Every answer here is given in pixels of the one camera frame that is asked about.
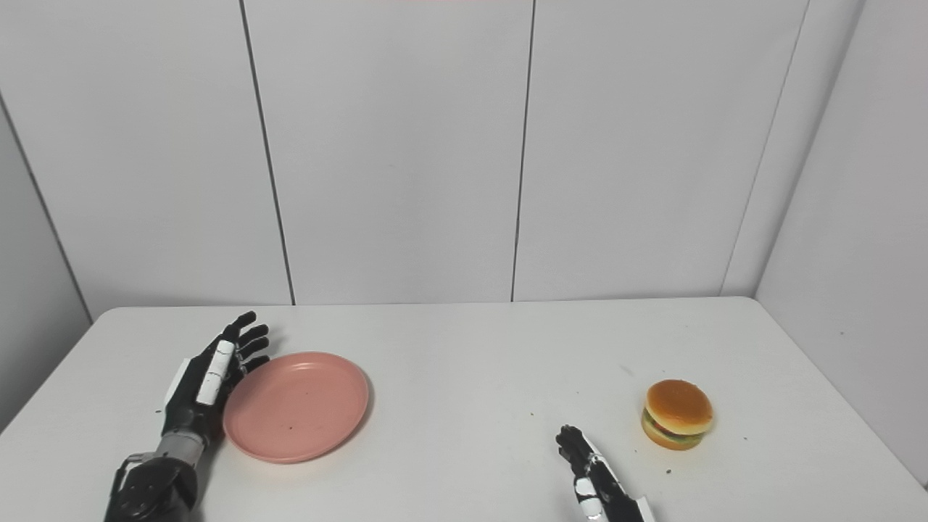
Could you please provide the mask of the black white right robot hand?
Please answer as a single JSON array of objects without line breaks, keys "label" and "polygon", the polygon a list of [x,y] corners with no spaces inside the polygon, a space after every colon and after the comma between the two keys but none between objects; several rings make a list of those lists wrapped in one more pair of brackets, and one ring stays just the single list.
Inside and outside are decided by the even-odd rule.
[{"label": "black white right robot hand", "polygon": [[634,499],[626,493],[606,458],[582,430],[564,424],[555,440],[559,454],[567,460],[574,474],[576,501],[587,520],[655,520],[647,499]]}]

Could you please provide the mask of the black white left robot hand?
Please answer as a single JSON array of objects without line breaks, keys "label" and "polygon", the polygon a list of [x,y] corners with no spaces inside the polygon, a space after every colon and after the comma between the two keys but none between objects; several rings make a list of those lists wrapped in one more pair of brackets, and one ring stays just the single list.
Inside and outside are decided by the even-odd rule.
[{"label": "black white left robot hand", "polygon": [[257,324],[249,311],[226,325],[222,333],[183,367],[165,406],[160,435],[189,433],[208,446],[222,436],[223,411],[231,392],[270,357],[268,325]]}]

